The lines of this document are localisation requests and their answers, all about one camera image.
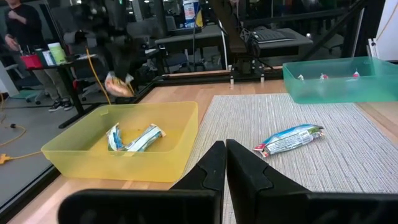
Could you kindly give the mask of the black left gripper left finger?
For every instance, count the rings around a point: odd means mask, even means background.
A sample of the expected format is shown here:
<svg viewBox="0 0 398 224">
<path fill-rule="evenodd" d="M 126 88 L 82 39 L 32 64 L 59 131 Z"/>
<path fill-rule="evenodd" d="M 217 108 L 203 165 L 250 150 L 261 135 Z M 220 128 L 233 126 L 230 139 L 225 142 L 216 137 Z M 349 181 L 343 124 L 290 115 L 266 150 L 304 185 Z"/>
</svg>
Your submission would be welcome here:
<svg viewBox="0 0 398 224">
<path fill-rule="evenodd" d="M 215 142 L 169 190 L 87 189 L 68 196 L 59 224 L 220 224 L 226 146 Z"/>
</svg>

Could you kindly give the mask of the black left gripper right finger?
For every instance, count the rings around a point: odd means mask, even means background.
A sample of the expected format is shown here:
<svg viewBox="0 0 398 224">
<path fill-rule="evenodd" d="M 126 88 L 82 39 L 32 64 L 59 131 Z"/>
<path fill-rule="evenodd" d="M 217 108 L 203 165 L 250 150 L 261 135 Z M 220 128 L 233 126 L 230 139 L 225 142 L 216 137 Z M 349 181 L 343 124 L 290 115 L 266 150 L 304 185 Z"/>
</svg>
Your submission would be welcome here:
<svg viewBox="0 0 398 224">
<path fill-rule="evenodd" d="M 226 148 L 237 224 L 398 224 L 397 194 L 312 192 L 234 139 Z"/>
</svg>

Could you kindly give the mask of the blue orange snack bar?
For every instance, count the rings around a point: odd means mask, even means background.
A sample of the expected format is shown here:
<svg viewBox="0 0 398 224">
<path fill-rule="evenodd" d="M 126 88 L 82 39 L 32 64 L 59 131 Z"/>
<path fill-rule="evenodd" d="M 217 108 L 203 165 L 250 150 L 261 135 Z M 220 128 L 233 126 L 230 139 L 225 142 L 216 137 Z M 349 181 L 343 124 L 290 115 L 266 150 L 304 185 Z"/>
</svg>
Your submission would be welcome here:
<svg viewBox="0 0 398 224">
<path fill-rule="evenodd" d="M 105 89 L 108 93 L 117 97 L 133 97 L 134 90 L 132 89 L 131 82 L 134 77 L 127 74 L 125 79 L 118 78 L 113 71 L 108 72 L 104 81 Z"/>
</svg>

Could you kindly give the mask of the blue white granola bar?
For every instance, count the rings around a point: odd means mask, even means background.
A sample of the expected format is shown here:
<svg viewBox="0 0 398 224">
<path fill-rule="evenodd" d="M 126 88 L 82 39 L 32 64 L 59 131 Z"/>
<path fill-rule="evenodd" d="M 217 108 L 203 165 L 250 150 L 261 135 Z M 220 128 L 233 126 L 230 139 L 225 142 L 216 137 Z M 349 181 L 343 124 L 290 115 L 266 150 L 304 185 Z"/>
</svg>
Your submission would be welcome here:
<svg viewBox="0 0 398 224">
<path fill-rule="evenodd" d="M 124 149 L 124 144 L 121 139 L 121 130 L 118 123 L 106 132 L 106 139 L 108 140 L 109 151 L 122 151 Z"/>
<path fill-rule="evenodd" d="M 126 145 L 123 151 L 142 152 L 145 151 L 158 138 L 165 137 L 166 133 L 157 125 L 151 124 L 138 138 Z"/>
</svg>

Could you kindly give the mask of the blue granola bar red end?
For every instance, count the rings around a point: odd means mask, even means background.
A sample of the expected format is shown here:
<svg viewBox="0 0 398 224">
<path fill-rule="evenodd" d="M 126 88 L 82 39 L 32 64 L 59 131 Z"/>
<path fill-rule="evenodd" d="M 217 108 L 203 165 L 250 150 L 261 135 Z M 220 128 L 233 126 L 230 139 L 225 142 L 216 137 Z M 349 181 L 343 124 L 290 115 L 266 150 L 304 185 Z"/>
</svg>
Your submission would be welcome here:
<svg viewBox="0 0 398 224">
<path fill-rule="evenodd" d="M 291 151 L 322 137 L 324 135 L 323 130 L 323 126 L 314 124 L 294 126 L 271 135 L 261 144 L 254 147 L 253 151 L 259 151 L 263 157 Z"/>
</svg>

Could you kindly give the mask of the grey woven placemat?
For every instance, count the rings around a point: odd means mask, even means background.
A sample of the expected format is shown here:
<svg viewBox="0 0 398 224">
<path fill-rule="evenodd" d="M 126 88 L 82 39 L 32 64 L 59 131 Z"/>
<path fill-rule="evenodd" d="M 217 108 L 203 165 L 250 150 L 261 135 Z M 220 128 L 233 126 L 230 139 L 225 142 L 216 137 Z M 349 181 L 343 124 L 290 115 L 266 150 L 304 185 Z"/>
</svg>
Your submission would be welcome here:
<svg viewBox="0 0 398 224">
<path fill-rule="evenodd" d="M 316 192 L 398 193 L 398 139 L 353 103 L 297 104 L 286 93 L 219 95 L 200 105 L 200 128 L 187 168 L 216 141 L 252 150 L 275 133 L 316 124 L 324 135 L 267 158 L 280 173 Z"/>
</svg>

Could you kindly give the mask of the black side table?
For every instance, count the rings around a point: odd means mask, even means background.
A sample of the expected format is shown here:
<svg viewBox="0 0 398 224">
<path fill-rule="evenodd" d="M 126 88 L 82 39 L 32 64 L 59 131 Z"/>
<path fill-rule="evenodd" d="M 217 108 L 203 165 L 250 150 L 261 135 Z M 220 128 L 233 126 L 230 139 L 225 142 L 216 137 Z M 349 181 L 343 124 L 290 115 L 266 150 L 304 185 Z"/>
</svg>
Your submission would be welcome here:
<svg viewBox="0 0 398 224">
<path fill-rule="evenodd" d="M 75 121 L 79 120 L 80 118 L 84 117 L 85 115 L 93 111 L 95 108 L 99 107 L 100 105 L 103 105 L 103 103 L 91 103 L 88 104 L 87 108 L 84 108 L 78 96 L 78 92 L 73 87 L 73 81 L 71 75 L 69 74 L 69 70 L 72 67 L 78 68 L 84 66 L 84 63 L 88 63 L 88 59 L 89 59 L 88 57 L 79 58 L 72 62 L 67 62 L 61 65 L 52 65 L 40 68 L 26 69 L 27 71 L 34 71 L 34 70 L 43 70 L 46 68 L 46 69 L 57 69 L 57 71 L 59 72 L 62 82 L 65 85 L 68 94 L 71 96 L 74 108 L 77 110 L 77 114 L 75 116 L 72 116 L 70 119 L 66 120 L 65 122 L 63 122 L 58 126 L 59 129 L 64 129 L 68 127 L 69 125 L 73 124 Z"/>
</svg>

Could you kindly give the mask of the dark grey side desk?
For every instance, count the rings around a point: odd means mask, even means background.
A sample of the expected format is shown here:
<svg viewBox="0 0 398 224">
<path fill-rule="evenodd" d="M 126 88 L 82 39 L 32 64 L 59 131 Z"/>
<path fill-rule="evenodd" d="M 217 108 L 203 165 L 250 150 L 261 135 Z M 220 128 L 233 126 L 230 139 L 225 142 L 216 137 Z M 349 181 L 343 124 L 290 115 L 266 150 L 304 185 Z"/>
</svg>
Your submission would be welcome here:
<svg viewBox="0 0 398 224">
<path fill-rule="evenodd" d="M 199 33 L 157 39 L 156 67 L 161 74 L 204 72 L 228 68 L 227 35 L 217 25 L 208 25 Z"/>
</svg>

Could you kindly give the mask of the red storage box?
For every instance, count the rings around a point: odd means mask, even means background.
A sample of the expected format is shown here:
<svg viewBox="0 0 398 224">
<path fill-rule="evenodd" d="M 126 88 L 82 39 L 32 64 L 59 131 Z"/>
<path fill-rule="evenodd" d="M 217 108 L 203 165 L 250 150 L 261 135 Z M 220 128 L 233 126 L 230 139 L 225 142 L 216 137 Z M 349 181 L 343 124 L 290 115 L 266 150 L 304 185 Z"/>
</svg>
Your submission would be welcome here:
<svg viewBox="0 0 398 224">
<path fill-rule="evenodd" d="M 21 60 L 25 64 L 26 68 L 43 68 L 43 64 L 37 54 L 22 55 Z"/>
</svg>

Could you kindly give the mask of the person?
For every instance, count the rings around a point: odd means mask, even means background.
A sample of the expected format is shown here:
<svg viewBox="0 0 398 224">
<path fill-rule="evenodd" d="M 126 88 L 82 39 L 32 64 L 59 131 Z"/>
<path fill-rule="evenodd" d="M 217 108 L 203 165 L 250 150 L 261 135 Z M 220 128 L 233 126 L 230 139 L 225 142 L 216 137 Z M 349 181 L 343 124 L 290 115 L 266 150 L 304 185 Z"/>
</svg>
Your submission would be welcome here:
<svg viewBox="0 0 398 224">
<path fill-rule="evenodd" d="M 21 3 L 21 0 L 5 0 L 9 8 L 4 13 L 6 35 L 4 40 L 14 51 L 47 48 L 42 34 L 42 22 L 37 10 Z M 70 95 L 56 69 L 35 70 L 35 76 L 43 84 L 53 100 L 50 112 L 73 108 Z"/>
</svg>

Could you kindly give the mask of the yellow translucent plastic bin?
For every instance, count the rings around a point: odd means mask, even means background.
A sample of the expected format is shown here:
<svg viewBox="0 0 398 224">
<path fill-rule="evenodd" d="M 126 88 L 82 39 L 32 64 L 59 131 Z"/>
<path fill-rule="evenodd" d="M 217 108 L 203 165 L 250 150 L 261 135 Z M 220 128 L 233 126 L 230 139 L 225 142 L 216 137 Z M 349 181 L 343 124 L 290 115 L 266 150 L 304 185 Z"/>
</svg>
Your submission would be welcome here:
<svg viewBox="0 0 398 224">
<path fill-rule="evenodd" d="M 106 132 L 116 123 L 124 146 L 151 124 L 166 135 L 145 151 L 109 151 Z M 44 156 L 66 177 L 175 182 L 187 165 L 198 132 L 196 102 L 106 105 L 45 144 Z"/>
</svg>

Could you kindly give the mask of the green translucent plastic bin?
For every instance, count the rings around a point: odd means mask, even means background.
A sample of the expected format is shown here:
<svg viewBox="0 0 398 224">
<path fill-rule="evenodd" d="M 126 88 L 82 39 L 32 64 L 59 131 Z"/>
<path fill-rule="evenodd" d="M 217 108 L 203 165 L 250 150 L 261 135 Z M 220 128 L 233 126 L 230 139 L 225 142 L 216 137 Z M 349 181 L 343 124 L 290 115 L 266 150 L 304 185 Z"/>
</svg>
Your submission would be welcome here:
<svg viewBox="0 0 398 224">
<path fill-rule="evenodd" d="M 378 58 L 289 62 L 282 70 L 285 88 L 299 104 L 398 101 L 398 65 Z M 329 79 L 321 81 L 322 73 Z"/>
</svg>

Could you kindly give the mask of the dark grey keyboard desk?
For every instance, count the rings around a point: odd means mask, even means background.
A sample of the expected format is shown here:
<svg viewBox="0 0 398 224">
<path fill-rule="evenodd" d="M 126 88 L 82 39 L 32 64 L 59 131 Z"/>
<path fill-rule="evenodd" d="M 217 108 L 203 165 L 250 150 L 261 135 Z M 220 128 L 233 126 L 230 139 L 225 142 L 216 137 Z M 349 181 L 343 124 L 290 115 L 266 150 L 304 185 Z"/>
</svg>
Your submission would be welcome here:
<svg viewBox="0 0 398 224">
<path fill-rule="evenodd" d="M 289 29 L 283 28 L 278 29 L 278 31 L 289 33 L 295 36 L 294 40 L 286 40 L 283 42 L 273 42 L 273 43 L 265 43 L 259 44 L 260 48 L 260 57 L 279 57 L 279 56 L 289 56 L 289 55 L 298 55 L 299 48 L 302 46 L 312 45 L 313 41 L 306 36 L 299 34 L 298 32 Z"/>
</svg>

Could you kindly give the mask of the black computer keyboard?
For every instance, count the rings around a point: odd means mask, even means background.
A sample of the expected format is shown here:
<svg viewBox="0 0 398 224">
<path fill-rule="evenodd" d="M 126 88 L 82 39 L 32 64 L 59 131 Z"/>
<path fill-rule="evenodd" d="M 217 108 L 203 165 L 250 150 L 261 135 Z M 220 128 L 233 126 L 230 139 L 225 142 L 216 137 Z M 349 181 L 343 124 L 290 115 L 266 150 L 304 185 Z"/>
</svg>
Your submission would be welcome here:
<svg viewBox="0 0 398 224">
<path fill-rule="evenodd" d="M 296 39 L 294 34 L 270 29 L 258 29 L 252 31 L 252 34 L 255 40 L 260 44 L 283 42 Z"/>
</svg>

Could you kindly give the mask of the white panel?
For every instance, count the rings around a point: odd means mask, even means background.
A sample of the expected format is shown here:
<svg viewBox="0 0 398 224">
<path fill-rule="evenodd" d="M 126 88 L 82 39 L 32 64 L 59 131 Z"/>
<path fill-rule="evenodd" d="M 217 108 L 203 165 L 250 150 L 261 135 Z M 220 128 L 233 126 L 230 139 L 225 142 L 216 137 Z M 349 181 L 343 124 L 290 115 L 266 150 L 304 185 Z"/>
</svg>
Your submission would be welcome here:
<svg viewBox="0 0 398 224">
<path fill-rule="evenodd" d="M 385 0 L 377 34 L 368 40 L 368 55 L 398 64 L 398 0 Z"/>
</svg>

